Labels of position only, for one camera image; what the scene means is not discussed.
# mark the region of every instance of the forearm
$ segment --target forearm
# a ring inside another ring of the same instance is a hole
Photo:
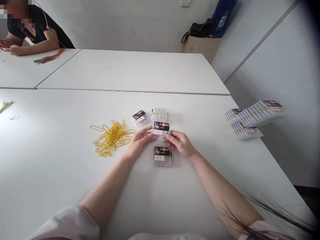
[[[250,204],[250,202],[230,184],[200,153],[190,158],[194,168],[203,184],[211,202],[215,206],[221,220],[234,236],[241,236],[241,229],[230,220],[232,213],[248,226],[257,220],[263,220],[262,216]]]
[[[6,41],[6,44],[7,44],[8,47],[10,47],[11,45],[17,45],[17,46],[21,46],[22,45],[22,44],[19,44],[18,42],[14,41],[14,40],[12,40],[10,38],[6,38],[5,41]]]
[[[36,43],[35,45],[24,47],[24,50],[25,50],[25,55],[32,55],[37,53],[49,52],[59,48],[60,48],[59,44],[49,40],[45,40],[40,43]]]
[[[86,208],[100,228],[106,228],[134,161],[121,157],[111,172],[79,204]]]

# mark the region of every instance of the black bag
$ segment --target black bag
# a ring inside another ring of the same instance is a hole
[[[208,18],[207,21],[202,24],[193,23],[189,31],[183,35],[181,39],[181,43],[185,43],[185,41],[188,39],[189,36],[201,37],[201,38],[208,37],[210,34],[210,31],[212,29],[215,29],[216,26],[217,26],[217,23],[213,22],[212,19],[210,18]]]

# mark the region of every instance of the green object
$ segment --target green object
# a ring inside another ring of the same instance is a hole
[[[14,101],[11,101],[11,102],[6,102],[6,101],[3,101],[3,104],[2,104],[2,107],[0,109],[0,114],[8,107],[10,107],[12,104],[14,104],[15,102]]]

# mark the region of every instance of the small package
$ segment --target small package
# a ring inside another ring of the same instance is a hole
[[[171,149],[168,147],[154,147],[153,151],[153,164],[159,167],[172,166]]]
[[[169,134],[169,128],[170,123],[155,121],[153,123],[152,138],[163,138],[164,141],[167,141],[166,135]]]
[[[148,123],[151,119],[151,117],[146,114],[143,110],[140,110],[135,115],[132,116],[134,123],[136,126],[142,126],[146,123]]]
[[[227,122],[233,126],[239,122],[238,118],[236,118],[236,115],[242,111],[242,108],[231,109],[224,115],[224,117],[226,118]]]
[[[243,110],[236,118],[245,128],[260,127],[286,116],[285,110],[277,101],[260,100]]]
[[[263,134],[258,128],[245,128],[242,123],[237,123],[231,129],[236,138],[240,141],[263,137]]]
[[[167,110],[165,108],[153,108],[151,121],[165,122],[167,120]]]

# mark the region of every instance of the electrical outlet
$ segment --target electrical outlet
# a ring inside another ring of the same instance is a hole
[[[191,0],[181,0],[181,7],[190,7]]]

